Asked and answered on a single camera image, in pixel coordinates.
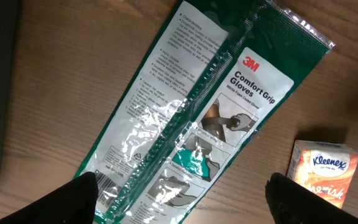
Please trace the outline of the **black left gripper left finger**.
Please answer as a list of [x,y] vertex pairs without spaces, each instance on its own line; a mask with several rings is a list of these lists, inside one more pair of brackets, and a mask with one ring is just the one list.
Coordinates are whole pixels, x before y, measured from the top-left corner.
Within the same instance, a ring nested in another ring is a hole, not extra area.
[[86,172],[0,219],[0,224],[92,224],[97,198],[96,174]]

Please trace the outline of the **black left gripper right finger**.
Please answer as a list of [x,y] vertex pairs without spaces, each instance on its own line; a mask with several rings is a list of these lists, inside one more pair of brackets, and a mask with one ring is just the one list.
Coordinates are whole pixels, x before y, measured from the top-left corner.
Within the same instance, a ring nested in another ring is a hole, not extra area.
[[265,198],[276,224],[357,224],[358,218],[275,172]]

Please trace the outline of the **green white wipes pack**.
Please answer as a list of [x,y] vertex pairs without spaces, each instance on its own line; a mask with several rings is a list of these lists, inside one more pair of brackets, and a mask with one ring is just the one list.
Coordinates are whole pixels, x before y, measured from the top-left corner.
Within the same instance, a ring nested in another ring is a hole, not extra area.
[[334,43],[273,1],[180,1],[78,175],[95,223],[182,223]]

